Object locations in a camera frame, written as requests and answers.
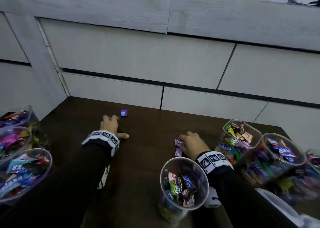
white wooden cabinet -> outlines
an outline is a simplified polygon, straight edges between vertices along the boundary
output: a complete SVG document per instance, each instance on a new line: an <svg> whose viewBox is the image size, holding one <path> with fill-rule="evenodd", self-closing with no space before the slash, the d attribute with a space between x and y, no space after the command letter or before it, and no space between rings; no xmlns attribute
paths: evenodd
<svg viewBox="0 0 320 228"><path fill-rule="evenodd" d="M269 102L255 123L282 127L304 151L320 149L320 109Z"/></svg>
<svg viewBox="0 0 320 228"><path fill-rule="evenodd" d="M32 67L0 63L0 109L32 105L39 120L56 105L50 102Z"/></svg>
<svg viewBox="0 0 320 228"><path fill-rule="evenodd" d="M219 90L320 104L320 54L238 44Z"/></svg>
<svg viewBox="0 0 320 228"><path fill-rule="evenodd" d="M41 20L62 68L216 89L232 43Z"/></svg>
<svg viewBox="0 0 320 228"><path fill-rule="evenodd" d="M0 12L0 59L29 62L2 12Z"/></svg>
<svg viewBox="0 0 320 228"><path fill-rule="evenodd" d="M71 96L160 108L161 86L70 73L63 77Z"/></svg>
<svg viewBox="0 0 320 228"><path fill-rule="evenodd" d="M253 122L265 101L165 87L162 109Z"/></svg>

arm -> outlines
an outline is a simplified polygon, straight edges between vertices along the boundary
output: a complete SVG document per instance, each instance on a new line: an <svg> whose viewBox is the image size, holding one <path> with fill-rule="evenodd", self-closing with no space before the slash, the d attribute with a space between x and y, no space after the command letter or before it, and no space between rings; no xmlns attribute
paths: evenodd
<svg viewBox="0 0 320 228"><path fill-rule="evenodd" d="M199 158L202 160L201 157L210 152L209 147L197 133L188 132L187 136L181 135L180 139L186 142L186 147L182 146L180 149L194 161ZM219 200L226 209L234 228L296 228L295 224L252 186L244 182L229 165L214 168L207 173L207 178L209 185L217 190Z"/></svg>
<svg viewBox="0 0 320 228"><path fill-rule="evenodd" d="M117 134L117 117L104 116L101 130ZM73 159L46 178L0 218L0 227L26 224L50 224L59 227L79 227L90 198L97 189L105 167L112 159L112 147L100 139L90 140Z"/></svg>

dark brown table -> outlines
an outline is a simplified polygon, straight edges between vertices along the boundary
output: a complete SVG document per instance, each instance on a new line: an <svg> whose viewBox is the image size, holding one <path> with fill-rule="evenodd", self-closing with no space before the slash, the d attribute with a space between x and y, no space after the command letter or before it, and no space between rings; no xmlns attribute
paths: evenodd
<svg viewBox="0 0 320 228"><path fill-rule="evenodd" d="M55 165L59 167L72 158L86 136L99 129L103 115L119 116L121 109L128 109L128 116L120 118L119 128L130 138L121 141L106 186L92 198L82 227L188 228L200 226L201 217L208 212L216 217L212 227L230 227L223 207L201 208L178 225L163 220L157 208L159 174L173 157L175 138L187 131L196 132L213 150L227 119L69 97L41 121L52 143ZM280 127L252 126L262 133L287 136Z"/></svg>

person's right hand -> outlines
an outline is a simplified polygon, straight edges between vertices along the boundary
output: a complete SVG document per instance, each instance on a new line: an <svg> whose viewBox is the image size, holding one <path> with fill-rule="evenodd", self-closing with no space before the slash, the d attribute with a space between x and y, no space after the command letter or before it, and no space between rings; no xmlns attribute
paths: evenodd
<svg viewBox="0 0 320 228"><path fill-rule="evenodd" d="M180 135L178 140L186 143L186 146L180 146L180 149L191 159L196 160L198 155L204 151L210 151L206 143L199 137L197 133L188 131L187 135Z"/></svg>

white wristband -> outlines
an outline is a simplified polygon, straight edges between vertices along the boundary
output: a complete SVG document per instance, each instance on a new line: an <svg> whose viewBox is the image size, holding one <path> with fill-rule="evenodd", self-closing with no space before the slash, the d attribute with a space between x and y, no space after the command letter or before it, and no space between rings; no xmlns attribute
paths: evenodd
<svg viewBox="0 0 320 228"><path fill-rule="evenodd" d="M222 165L228 165L232 169L231 163L227 160L227 158L218 151L210 151L207 153L203 153L199 158L198 162L204 169L206 173L212 172L215 168L220 167Z"/></svg>
<svg viewBox="0 0 320 228"><path fill-rule="evenodd" d="M120 141L119 139L113 134L106 130L97 130L93 131L91 134L88 135L88 137L82 142L82 145L84 145L89 140L96 140L101 139L103 141L108 142L108 144L111 146L111 157L114 156L114 153L118 150Z"/></svg>

